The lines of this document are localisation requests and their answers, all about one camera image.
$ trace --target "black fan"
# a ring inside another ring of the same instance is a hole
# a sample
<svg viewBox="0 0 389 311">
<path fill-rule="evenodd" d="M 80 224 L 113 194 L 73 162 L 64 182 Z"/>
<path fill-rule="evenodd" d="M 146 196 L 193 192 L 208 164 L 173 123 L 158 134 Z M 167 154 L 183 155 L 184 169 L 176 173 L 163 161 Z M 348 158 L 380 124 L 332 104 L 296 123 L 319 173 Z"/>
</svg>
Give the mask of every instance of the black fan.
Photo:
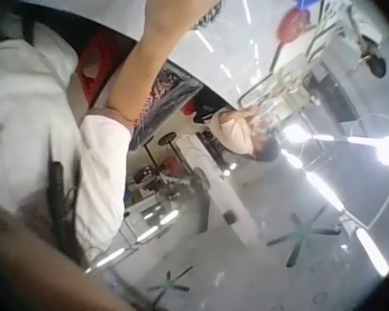
<svg viewBox="0 0 389 311">
<path fill-rule="evenodd" d="M 287 267 L 291 268 L 295 266 L 298 255 L 300 254 L 301 246 L 303 245 L 304 241 L 307 241 L 309 239 L 310 235 L 339 235 L 341 230 L 334 230 L 334 229 L 315 229 L 312 227 L 312 224 L 317 220 L 318 217 L 325 211 L 327 206 L 322 207 L 318 213 L 307 223 L 302 223 L 301 220 L 298 218 L 296 214 L 291 215 L 291 222 L 296 226 L 295 232 L 289 233 L 285 236 L 281 236 L 279 238 L 276 238 L 275 240 L 271 240 L 268 243 L 266 243 L 267 246 L 273 246 L 278 243 L 290 240 L 292 238 L 295 238 L 297 240 L 296 245 L 294 246 L 294 249 L 292 250 L 292 253 L 290 255 L 290 258 L 287 261 Z"/>
<path fill-rule="evenodd" d="M 175 277 L 173 280 L 171 279 L 171 272 L 168 271 L 166 274 L 166 283 L 162 285 L 152 286 L 147 288 L 148 292 L 153 292 L 154 290 L 162 290 L 160 294 L 155 298 L 153 301 L 153 307 L 155 307 L 163 298 L 163 296 L 169 291 L 169 290 L 177 290 L 179 292 L 188 292 L 190 290 L 190 287 L 176 284 L 176 281 L 183 277 L 187 272 L 193 269 L 193 266 L 188 267 L 186 270 L 181 272 L 177 277 Z"/>
</svg>

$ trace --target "person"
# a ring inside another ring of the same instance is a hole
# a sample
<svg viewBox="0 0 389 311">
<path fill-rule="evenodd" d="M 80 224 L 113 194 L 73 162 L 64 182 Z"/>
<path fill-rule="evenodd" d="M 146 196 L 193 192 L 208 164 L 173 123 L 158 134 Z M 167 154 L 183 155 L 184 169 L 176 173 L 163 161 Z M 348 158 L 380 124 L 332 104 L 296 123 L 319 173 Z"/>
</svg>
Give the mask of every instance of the person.
<svg viewBox="0 0 389 311">
<path fill-rule="evenodd" d="M 205 98 L 200 97 L 195 102 L 193 121 L 206 124 L 229 151 L 264 163 L 273 161 L 279 155 L 277 139 L 266 129 L 266 122 L 261 120 L 257 106 L 232 110 L 218 102 L 212 106 L 204 101 Z"/>
<path fill-rule="evenodd" d="M 133 123 L 169 54 L 216 2 L 148 0 L 143 36 L 123 64 L 106 108 L 89 110 L 80 128 L 66 95 L 78 62 L 74 50 L 40 23 L 33 26 L 30 45 L 19 17 L 4 21 L 0 206 L 58 249 L 64 247 L 61 234 L 70 230 L 65 242 L 74 244 L 73 260 L 83 267 L 106 250 L 123 221 Z M 58 207 L 66 214 L 56 215 Z"/>
</svg>

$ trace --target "white shirt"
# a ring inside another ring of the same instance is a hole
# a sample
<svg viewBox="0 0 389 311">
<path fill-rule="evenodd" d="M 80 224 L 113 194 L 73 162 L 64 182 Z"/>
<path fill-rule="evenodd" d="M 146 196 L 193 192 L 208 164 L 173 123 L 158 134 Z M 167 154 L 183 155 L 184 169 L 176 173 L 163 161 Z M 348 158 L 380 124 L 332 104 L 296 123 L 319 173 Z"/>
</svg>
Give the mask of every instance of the white shirt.
<svg viewBox="0 0 389 311">
<path fill-rule="evenodd" d="M 220 123 L 219 115 L 229 111 L 226 108 L 218 110 L 207 125 L 212 134 L 229 150 L 236 154 L 252 154 L 253 144 L 251 140 L 251 129 L 244 118 L 232 119 Z"/>
<path fill-rule="evenodd" d="M 65 93 L 76 53 L 43 25 L 35 26 L 34 38 L 35 48 L 23 40 L 0 43 L 0 204 L 20 216 L 48 209 L 49 147 L 64 167 L 65 195 L 79 155 L 77 239 L 90 261 L 108 248 L 123 221 L 132 134 L 109 109 L 91 110 L 78 129 Z"/>
</svg>

